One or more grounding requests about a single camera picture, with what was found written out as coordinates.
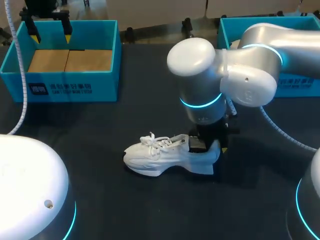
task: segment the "white sneaker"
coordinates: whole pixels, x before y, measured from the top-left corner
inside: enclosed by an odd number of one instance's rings
[[[157,177],[172,166],[181,166],[195,174],[213,175],[213,164],[220,155],[218,140],[207,152],[189,152],[189,136],[185,134],[155,138],[151,132],[151,136],[143,136],[140,141],[124,151],[123,161],[136,173],[150,177]]]

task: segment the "teal plastic bin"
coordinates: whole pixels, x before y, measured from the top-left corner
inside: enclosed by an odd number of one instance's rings
[[[315,16],[231,17],[220,21],[217,45],[229,49],[247,28],[258,23],[275,24],[297,30],[320,30]],[[320,80],[299,75],[280,74],[276,97],[320,97]]]
[[[35,21],[41,37],[37,44],[24,22],[17,37],[26,72],[28,102],[114,102],[118,95],[121,42],[115,20],[70,21],[73,32],[67,44],[60,21]],[[109,71],[27,72],[36,50],[112,50]],[[0,68],[15,102],[23,101],[17,50],[11,44]]]

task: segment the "dark tabletop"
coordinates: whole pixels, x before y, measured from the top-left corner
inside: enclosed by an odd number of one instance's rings
[[[192,126],[166,67],[171,46],[122,45],[116,103],[28,105],[17,134],[46,143],[64,161],[77,203],[74,239],[289,240],[286,208],[313,154],[279,135],[258,109],[236,106],[241,133],[230,137],[220,182],[180,168],[156,178],[125,168],[123,151],[139,137],[171,137]],[[6,50],[0,47],[0,60]],[[319,104],[283,98],[265,109],[285,132],[316,148]],[[20,113],[1,80],[1,133]]]

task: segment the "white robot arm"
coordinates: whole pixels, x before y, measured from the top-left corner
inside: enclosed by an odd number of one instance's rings
[[[320,78],[320,32],[258,23],[243,34],[238,49],[219,50],[202,38],[176,44],[167,56],[180,99],[192,122],[210,125],[223,117],[225,96],[259,107],[275,96],[279,74]]]

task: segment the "blue led ring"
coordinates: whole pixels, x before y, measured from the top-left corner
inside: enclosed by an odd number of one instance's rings
[[[320,240],[320,238],[317,237],[317,235],[311,230],[311,228],[308,226],[308,224],[306,223],[304,217],[302,216],[301,212],[300,212],[300,208],[299,208],[299,204],[298,204],[298,190],[299,190],[299,186],[300,186],[300,183],[301,183],[301,180],[298,184],[298,187],[296,188],[296,192],[295,192],[295,203],[296,203],[296,208],[298,210],[298,213],[300,215],[300,218],[303,222],[303,224],[305,225],[306,229],[308,229],[308,231],[312,234],[312,236],[314,236],[314,238],[316,240]]]
[[[74,226],[74,224],[75,224],[76,214],[77,214],[77,204],[76,204],[76,202],[74,202],[74,215],[73,215],[73,220],[72,220],[71,226],[70,226],[70,228],[69,228],[69,231],[66,233],[65,237],[64,237],[62,240],[66,240],[67,237],[69,236],[69,234],[70,234],[70,232],[71,232],[71,229],[73,228],[73,226]]]
[[[218,99],[219,99],[221,96],[222,96],[222,93],[220,93],[213,101],[208,102],[207,104],[203,104],[203,105],[190,105],[190,104],[184,102],[181,98],[180,98],[180,100],[181,100],[181,102],[182,102],[184,105],[186,105],[186,106],[189,107],[189,108],[200,109],[200,108],[205,108],[205,107],[207,107],[207,106],[209,106],[209,105],[211,105],[211,104],[214,104],[216,101],[218,101]]]
[[[262,48],[265,48],[265,49],[269,49],[269,50],[271,50],[272,52],[274,52],[275,54],[277,54],[277,56],[280,58],[281,65],[284,64],[280,53],[279,53],[277,50],[275,50],[273,47],[270,47],[270,46],[268,46],[268,45],[261,44],[261,43],[254,43],[254,44],[245,45],[245,46],[243,46],[242,48],[245,49],[245,48],[249,48],[249,47],[262,47]]]

